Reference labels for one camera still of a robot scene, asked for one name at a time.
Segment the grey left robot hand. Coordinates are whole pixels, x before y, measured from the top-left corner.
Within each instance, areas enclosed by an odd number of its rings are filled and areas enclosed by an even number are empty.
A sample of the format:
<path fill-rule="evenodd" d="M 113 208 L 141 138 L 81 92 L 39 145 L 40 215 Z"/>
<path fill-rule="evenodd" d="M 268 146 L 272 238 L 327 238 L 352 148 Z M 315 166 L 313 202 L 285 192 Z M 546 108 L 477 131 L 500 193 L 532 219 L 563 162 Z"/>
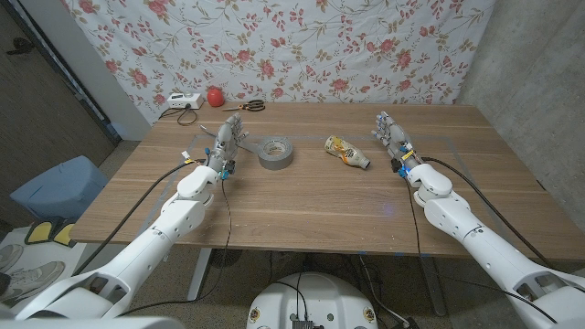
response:
<path fill-rule="evenodd" d="M 219 172 L 224 165 L 234 160 L 239 146 L 249 135 L 242 131 L 243 123 L 239 113 L 229 116 L 218 128 L 210 150 L 207 166 Z"/>

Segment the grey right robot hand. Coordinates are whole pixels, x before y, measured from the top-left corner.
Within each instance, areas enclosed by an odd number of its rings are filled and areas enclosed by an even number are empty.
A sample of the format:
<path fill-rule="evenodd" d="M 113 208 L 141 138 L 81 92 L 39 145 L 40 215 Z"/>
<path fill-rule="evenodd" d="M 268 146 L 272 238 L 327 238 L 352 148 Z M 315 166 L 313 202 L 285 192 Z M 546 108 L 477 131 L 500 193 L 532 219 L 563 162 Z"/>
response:
<path fill-rule="evenodd" d="M 376 125 L 371 132 L 387 149 L 394 173 L 406 177 L 411 169 L 422 164 L 410 136 L 385 111 L 376 116 Z"/>

